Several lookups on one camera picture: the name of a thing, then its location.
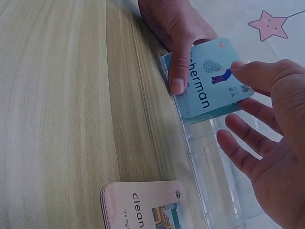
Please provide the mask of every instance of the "right hand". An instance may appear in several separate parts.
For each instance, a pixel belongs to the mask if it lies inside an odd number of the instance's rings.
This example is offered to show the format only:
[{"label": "right hand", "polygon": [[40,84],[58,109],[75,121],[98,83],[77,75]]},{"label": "right hand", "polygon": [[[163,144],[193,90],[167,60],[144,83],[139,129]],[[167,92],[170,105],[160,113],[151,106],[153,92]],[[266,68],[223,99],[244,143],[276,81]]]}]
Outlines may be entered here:
[{"label": "right hand", "polygon": [[173,52],[169,84],[174,94],[182,94],[187,86],[192,45],[216,39],[217,35],[188,0],[138,0],[138,3],[146,25]]},{"label": "right hand", "polygon": [[232,72],[242,83],[270,96],[273,108],[254,99],[239,106],[283,136],[277,143],[252,129],[235,114],[226,125],[255,152],[256,159],[242,149],[225,130],[218,142],[232,162],[252,182],[265,212],[285,229],[305,228],[305,68],[289,61],[232,64]]}]

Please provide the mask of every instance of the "star drawing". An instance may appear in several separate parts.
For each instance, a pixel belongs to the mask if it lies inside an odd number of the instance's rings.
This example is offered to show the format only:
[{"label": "star drawing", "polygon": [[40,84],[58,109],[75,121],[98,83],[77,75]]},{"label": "star drawing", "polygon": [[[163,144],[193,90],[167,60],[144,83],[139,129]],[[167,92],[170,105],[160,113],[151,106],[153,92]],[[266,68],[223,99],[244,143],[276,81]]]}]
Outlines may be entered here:
[{"label": "star drawing", "polygon": [[286,20],[287,17],[272,17],[263,11],[259,20],[249,22],[248,25],[259,30],[261,42],[272,36],[287,39],[288,36],[283,29]]}]

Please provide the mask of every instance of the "light wood grain surface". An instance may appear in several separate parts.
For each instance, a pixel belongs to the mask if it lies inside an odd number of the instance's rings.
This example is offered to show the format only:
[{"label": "light wood grain surface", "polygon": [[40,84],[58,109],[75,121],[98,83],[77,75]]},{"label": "light wood grain surface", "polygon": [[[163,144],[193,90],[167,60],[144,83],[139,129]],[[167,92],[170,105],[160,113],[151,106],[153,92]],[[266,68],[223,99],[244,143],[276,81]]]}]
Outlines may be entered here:
[{"label": "light wood grain surface", "polygon": [[0,228],[104,228],[100,189],[178,179],[203,211],[157,61],[165,51],[111,0],[0,1]]}]

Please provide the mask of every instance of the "flash card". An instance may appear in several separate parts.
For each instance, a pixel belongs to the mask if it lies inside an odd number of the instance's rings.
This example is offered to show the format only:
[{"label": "flash card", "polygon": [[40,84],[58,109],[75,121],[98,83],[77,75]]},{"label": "flash card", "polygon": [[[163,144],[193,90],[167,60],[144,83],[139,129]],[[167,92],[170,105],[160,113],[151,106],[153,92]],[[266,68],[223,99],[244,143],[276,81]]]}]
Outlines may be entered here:
[{"label": "flash card", "polygon": [[112,183],[101,204],[108,229],[194,229],[180,181]]},{"label": "flash card", "polygon": [[[168,73],[171,53],[162,61]],[[230,66],[239,57],[227,39],[196,45],[191,50],[186,91],[176,96],[180,114],[187,123],[216,118],[239,110],[236,103],[254,94],[232,74]]]}]

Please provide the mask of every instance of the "clear plastic box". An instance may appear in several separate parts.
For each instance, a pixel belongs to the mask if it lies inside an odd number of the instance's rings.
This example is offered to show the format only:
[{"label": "clear plastic box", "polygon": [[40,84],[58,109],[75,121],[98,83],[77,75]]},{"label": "clear plastic box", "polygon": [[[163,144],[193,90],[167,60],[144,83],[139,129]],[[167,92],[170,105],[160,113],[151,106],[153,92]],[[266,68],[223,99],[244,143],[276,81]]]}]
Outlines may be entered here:
[{"label": "clear plastic box", "polygon": [[[261,123],[238,111],[249,125],[264,129]],[[196,178],[202,208],[209,229],[280,229],[257,202],[250,180],[229,160],[216,141],[216,132],[225,129],[224,117],[187,124],[180,116],[189,156]],[[239,138],[238,143],[256,155]]]}]

